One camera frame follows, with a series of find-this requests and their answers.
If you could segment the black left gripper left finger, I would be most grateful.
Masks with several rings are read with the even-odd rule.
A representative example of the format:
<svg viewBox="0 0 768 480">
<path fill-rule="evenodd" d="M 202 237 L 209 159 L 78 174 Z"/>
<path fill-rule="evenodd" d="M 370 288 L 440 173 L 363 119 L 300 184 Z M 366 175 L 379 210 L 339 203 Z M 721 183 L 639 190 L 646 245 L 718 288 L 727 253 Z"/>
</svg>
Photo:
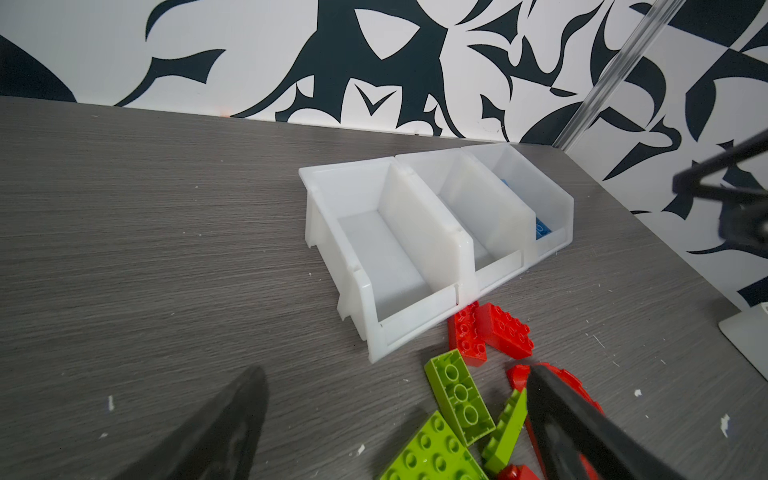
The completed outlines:
<svg viewBox="0 0 768 480">
<path fill-rule="evenodd" d="M 247 479 L 269 401 L 265 370 L 252 365 L 118 479 Z"/>
</svg>

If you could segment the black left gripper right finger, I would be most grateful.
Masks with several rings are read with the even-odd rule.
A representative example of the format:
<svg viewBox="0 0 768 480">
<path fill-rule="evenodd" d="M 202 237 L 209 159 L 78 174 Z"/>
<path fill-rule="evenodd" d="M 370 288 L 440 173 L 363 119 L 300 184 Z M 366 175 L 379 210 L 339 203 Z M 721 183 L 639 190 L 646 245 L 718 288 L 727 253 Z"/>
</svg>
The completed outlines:
<svg viewBox="0 0 768 480">
<path fill-rule="evenodd" d="M 527 379 L 528 419 L 547 479 L 587 479 L 589 463 L 602 479 L 680 479 L 542 365 Z"/>
</svg>

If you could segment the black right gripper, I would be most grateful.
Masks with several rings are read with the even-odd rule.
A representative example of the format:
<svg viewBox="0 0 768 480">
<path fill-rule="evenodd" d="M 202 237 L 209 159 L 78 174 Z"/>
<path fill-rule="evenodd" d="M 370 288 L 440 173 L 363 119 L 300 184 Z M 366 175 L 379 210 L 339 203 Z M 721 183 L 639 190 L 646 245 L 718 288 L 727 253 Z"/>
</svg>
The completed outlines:
<svg viewBox="0 0 768 480">
<path fill-rule="evenodd" d="M 766 151 L 767 131 L 764 130 L 676 174 L 672 179 L 672 191 L 676 194 L 725 203 L 719 219 L 718 234 L 726 249 L 754 255 L 767 254 L 767 191 L 756 188 L 721 188 L 703 184 L 702 180 Z"/>
</svg>

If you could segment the red square lego brick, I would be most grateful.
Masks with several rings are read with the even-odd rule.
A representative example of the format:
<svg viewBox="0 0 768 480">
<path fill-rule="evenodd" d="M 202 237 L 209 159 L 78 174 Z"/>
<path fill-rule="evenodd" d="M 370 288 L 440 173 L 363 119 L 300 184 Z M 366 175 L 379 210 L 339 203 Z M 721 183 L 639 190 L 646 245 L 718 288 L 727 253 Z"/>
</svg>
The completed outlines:
<svg viewBox="0 0 768 480">
<path fill-rule="evenodd" d="M 481 340 L 507 356 L 521 360 L 530 357 L 534 343 L 530 328 L 499 306 L 491 303 L 476 310 L 477 332 Z"/>
</svg>

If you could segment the blue lego brick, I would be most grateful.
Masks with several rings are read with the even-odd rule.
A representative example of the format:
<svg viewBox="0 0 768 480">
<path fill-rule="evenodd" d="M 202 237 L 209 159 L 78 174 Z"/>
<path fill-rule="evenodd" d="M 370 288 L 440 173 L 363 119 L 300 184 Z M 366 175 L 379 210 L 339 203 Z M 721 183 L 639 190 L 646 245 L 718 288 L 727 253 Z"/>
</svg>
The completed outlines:
<svg viewBox="0 0 768 480">
<path fill-rule="evenodd" d="M 552 233 L 552 230 L 539 218 L 536 218 L 536 239 L 539 240 L 551 233 Z"/>
</svg>

